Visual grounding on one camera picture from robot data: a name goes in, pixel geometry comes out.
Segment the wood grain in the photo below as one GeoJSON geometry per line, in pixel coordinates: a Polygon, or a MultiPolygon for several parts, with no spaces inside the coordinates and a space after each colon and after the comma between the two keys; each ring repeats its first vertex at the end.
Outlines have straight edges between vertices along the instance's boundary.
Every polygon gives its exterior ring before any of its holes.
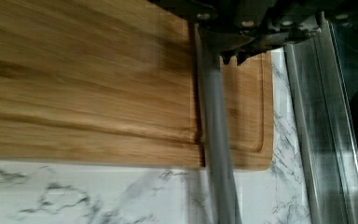
{"type": "MultiPolygon", "coordinates": [[[[0,158],[199,167],[194,44],[145,0],[0,0],[0,158]]],[[[237,167],[272,156],[270,55],[225,67],[237,167]]]]}

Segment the white marble surface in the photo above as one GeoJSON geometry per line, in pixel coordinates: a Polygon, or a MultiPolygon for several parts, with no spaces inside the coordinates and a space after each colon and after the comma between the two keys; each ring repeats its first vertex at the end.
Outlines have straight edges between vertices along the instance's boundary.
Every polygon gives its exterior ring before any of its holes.
{"type": "MultiPolygon", "coordinates": [[[[274,158],[235,173],[242,223],[310,223],[282,50],[272,52],[274,158]]],[[[209,224],[204,170],[0,161],[0,223],[209,224]]]]}

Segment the dark metal part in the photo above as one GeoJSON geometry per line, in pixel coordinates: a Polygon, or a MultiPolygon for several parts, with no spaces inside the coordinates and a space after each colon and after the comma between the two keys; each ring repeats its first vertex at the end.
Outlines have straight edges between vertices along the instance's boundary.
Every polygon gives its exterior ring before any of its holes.
{"type": "Polygon", "coordinates": [[[358,0],[153,0],[187,21],[200,24],[212,52],[244,51],[254,56],[313,38],[325,17],[358,21],[358,0]]]}
{"type": "Polygon", "coordinates": [[[150,0],[186,21],[212,21],[217,18],[217,10],[210,4],[194,0],[150,0]]]}
{"type": "Polygon", "coordinates": [[[228,143],[220,58],[202,45],[197,25],[195,29],[203,144],[212,187],[214,220],[217,224],[241,224],[228,143]]]}

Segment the metal rail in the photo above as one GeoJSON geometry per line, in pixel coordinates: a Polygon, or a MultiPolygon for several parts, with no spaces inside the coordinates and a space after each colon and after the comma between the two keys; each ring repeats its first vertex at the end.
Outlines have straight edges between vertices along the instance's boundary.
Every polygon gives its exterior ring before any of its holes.
{"type": "Polygon", "coordinates": [[[198,84],[206,165],[213,195],[213,219],[217,224],[241,224],[231,151],[228,144],[226,104],[220,56],[200,40],[195,26],[198,84]]]}

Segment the screw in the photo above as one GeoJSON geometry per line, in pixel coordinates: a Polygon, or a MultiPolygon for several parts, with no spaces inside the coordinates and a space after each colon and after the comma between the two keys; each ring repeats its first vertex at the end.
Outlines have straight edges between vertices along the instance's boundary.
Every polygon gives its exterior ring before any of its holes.
{"type": "Polygon", "coordinates": [[[347,14],[336,15],[336,19],[339,20],[339,21],[345,20],[348,17],[349,16],[347,14]]]}
{"type": "Polygon", "coordinates": [[[211,18],[211,15],[210,15],[209,13],[207,13],[207,12],[205,12],[205,13],[199,13],[199,14],[197,15],[197,18],[198,18],[200,21],[207,21],[207,20],[209,20],[209,19],[211,18]]]}
{"type": "Polygon", "coordinates": [[[255,25],[255,22],[254,22],[254,21],[243,21],[243,22],[241,23],[241,25],[242,25],[243,27],[252,27],[252,26],[255,25]]]}
{"type": "Polygon", "coordinates": [[[282,25],[284,25],[284,26],[289,26],[289,25],[291,25],[291,24],[293,24],[292,21],[284,21],[284,22],[282,23],[282,25]]]}

